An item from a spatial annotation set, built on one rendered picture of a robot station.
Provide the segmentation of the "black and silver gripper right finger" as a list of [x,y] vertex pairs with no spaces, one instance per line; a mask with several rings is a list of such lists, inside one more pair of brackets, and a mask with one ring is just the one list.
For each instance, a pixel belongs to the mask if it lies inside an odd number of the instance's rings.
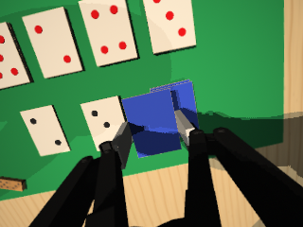
[[222,227],[208,155],[216,155],[266,227],[303,227],[303,186],[231,130],[204,133],[174,113],[188,150],[184,227]]

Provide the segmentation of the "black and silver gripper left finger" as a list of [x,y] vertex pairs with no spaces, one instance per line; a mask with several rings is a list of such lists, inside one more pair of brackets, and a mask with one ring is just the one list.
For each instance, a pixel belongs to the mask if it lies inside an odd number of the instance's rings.
[[82,227],[84,222],[84,227],[129,227],[121,169],[132,142],[128,121],[123,122],[112,141],[98,145],[100,157],[78,161],[28,227]]

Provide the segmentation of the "green felt mat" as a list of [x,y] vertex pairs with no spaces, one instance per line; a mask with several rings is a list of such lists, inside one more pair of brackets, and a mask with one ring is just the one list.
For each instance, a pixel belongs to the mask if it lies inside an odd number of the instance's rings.
[[[283,143],[284,0],[191,0],[196,44],[154,54],[143,0],[126,0],[137,59],[97,66],[81,0],[0,0],[32,82],[0,89],[0,201],[54,191],[80,159],[100,157],[82,103],[192,81],[200,130],[228,128],[252,148]],[[84,71],[45,79],[25,16],[64,7]],[[70,151],[41,156],[22,111],[53,105]]]

